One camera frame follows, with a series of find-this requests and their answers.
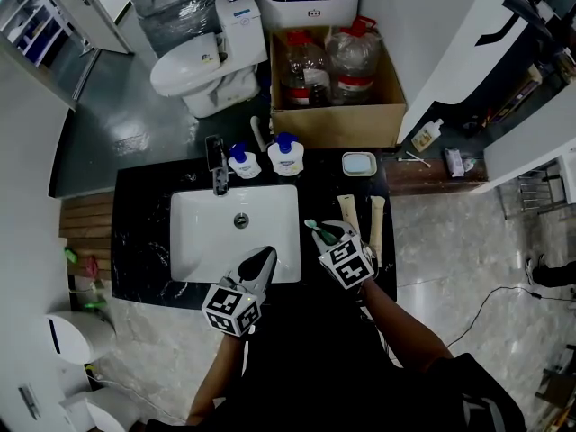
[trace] shoe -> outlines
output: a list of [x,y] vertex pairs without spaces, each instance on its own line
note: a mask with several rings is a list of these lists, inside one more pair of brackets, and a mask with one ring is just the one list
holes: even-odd
[[532,264],[532,258],[529,257],[526,260],[526,263],[524,265],[524,271],[526,272],[526,277],[528,277],[528,284],[534,284],[534,278],[532,276],[532,271],[534,270],[533,264]]

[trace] faucet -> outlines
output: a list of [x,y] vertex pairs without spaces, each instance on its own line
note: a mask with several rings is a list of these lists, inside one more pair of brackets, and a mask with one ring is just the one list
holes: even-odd
[[224,141],[215,134],[209,136],[206,142],[206,159],[208,169],[212,173],[214,195],[222,197],[228,193],[228,161],[224,154]]

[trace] black shirt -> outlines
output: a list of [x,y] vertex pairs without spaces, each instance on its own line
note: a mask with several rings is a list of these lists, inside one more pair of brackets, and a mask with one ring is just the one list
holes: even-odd
[[471,355],[437,360],[426,373],[399,368],[337,284],[296,290],[267,306],[242,379],[200,428],[526,430],[516,403]]

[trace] person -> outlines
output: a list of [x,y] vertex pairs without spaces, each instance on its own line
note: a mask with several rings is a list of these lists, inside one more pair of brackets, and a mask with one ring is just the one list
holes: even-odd
[[545,263],[545,256],[540,255],[536,267],[532,258],[529,257],[525,270],[530,284],[541,284],[546,288],[576,284],[576,261],[562,267],[548,267]]
[[373,321],[329,278],[269,296],[244,373],[246,341],[224,336],[187,426],[151,420],[146,431],[526,430],[518,405],[471,355],[453,357],[374,279],[360,294]]

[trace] bar of soap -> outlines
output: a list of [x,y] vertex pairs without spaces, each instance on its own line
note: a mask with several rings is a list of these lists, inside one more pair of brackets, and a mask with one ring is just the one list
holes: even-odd
[[342,160],[344,169],[352,175],[370,173],[372,169],[372,162],[366,154],[348,154]]

